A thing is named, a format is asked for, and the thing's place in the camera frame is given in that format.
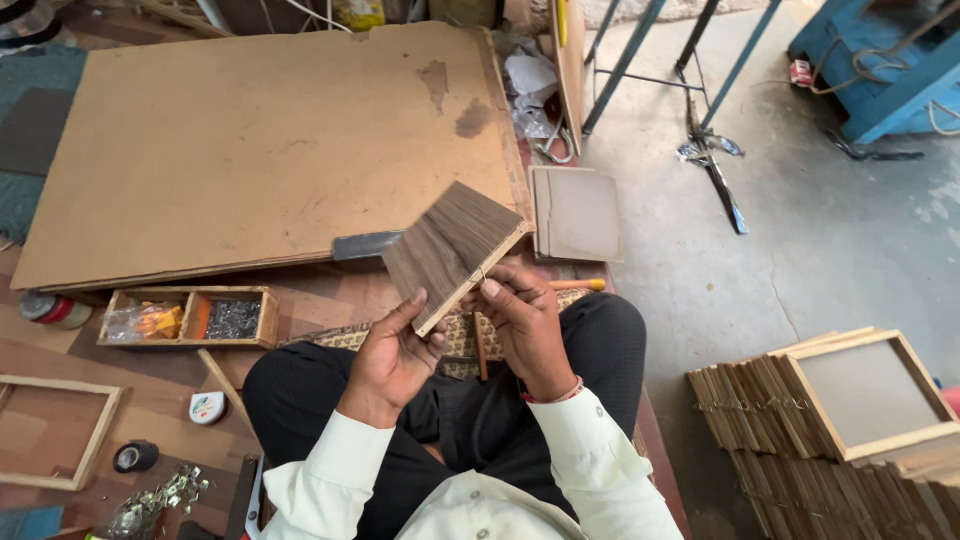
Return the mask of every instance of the blue machine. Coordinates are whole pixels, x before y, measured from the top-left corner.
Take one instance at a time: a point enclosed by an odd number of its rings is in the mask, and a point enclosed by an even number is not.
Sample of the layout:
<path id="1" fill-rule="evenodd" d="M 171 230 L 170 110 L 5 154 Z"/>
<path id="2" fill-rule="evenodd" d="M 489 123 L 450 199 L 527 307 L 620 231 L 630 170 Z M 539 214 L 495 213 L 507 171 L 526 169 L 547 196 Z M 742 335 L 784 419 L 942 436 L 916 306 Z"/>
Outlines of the blue machine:
<path id="1" fill-rule="evenodd" d="M 808 56 L 831 87 L 854 79 L 834 92 L 850 115 L 843 135 L 864 144 L 888 134 L 931 133 L 931 114 L 941 132 L 960 130 L 960 31 L 935 27 L 910 39 L 924 25 L 935 26 L 930 19 L 936 14 L 919 3 L 883 9 L 872 4 L 827 0 L 790 44 L 791 57 Z M 939 14 L 947 10 L 956 17 L 960 0 Z"/>

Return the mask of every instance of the white shirt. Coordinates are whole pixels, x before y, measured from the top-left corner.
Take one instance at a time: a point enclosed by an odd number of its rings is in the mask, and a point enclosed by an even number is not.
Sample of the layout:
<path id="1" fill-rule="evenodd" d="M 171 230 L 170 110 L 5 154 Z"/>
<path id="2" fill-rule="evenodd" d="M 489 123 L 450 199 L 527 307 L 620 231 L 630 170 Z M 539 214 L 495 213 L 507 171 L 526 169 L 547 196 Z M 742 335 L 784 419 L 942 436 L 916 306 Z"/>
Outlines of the white shirt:
<path id="1" fill-rule="evenodd" d="M 553 478 L 580 517 L 579 526 L 557 506 L 469 471 L 440 484 L 397 539 L 682 539 L 647 478 L 650 461 L 636 453 L 592 392 L 530 408 L 550 448 Z M 393 429 L 334 412 L 306 461 L 263 475 L 278 513 L 261 538 L 355 537 L 393 435 Z"/>

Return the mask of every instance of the hand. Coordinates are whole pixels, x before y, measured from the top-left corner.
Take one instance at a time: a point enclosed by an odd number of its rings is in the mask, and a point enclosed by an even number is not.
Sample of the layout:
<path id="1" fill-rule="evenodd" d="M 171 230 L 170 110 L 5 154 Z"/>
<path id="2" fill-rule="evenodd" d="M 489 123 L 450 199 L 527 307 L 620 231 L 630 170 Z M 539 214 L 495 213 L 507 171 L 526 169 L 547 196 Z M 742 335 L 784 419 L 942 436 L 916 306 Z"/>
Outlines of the hand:
<path id="1" fill-rule="evenodd" d="M 423 339 L 410 325 L 425 304 L 426 290 L 418 289 L 373 325 L 353 360 L 337 412 L 380 430 L 396 425 L 400 411 L 437 370 L 446 349 L 446 321 Z"/>
<path id="2" fill-rule="evenodd" d="M 462 302 L 464 309 L 493 321 L 507 363 L 535 400 L 558 400 L 577 385 L 560 331 L 557 293 L 549 283 L 525 268 L 498 264 Z"/>

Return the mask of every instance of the shirt sleeve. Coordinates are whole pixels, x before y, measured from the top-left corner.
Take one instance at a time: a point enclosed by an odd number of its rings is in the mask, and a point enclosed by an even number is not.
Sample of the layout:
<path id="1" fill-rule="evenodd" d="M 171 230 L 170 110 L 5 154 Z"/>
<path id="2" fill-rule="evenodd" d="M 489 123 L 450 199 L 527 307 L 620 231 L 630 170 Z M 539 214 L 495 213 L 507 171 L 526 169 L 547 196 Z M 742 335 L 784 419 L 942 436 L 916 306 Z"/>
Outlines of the shirt sleeve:
<path id="1" fill-rule="evenodd" d="M 334 411 L 306 461 L 263 474 L 277 514 L 261 538 L 354 538 L 393 436 Z"/>
<path id="2" fill-rule="evenodd" d="M 551 471 L 590 540 L 683 539 L 641 457 L 584 390 L 557 404 L 529 404 L 546 437 Z"/>

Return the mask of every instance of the black trousers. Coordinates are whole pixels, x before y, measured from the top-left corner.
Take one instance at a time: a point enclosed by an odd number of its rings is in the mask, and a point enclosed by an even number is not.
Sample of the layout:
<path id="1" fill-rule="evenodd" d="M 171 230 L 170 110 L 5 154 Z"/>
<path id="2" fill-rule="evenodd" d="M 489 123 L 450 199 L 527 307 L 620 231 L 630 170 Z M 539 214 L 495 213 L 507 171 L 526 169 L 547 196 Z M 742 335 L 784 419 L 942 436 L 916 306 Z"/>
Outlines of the black trousers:
<path id="1" fill-rule="evenodd" d="M 573 372 L 632 437 L 643 382 L 646 328 L 618 296 L 595 293 L 560 316 Z M 244 383 L 243 399 L 260 444 L 279 466 L 305 460 L 347 387 L 356 353 L 297 343 L 267 353 Z M 550 452 L 520 381 L 506 362 L 490 380 L 435 375 L 400 415 L 358 525 L 357 538 L 395 538 L 444 480 L 476 470 L 501 479 L 577 519 L 550 473 Z M 440 442 L 446 466 L 421 443 Z"/>

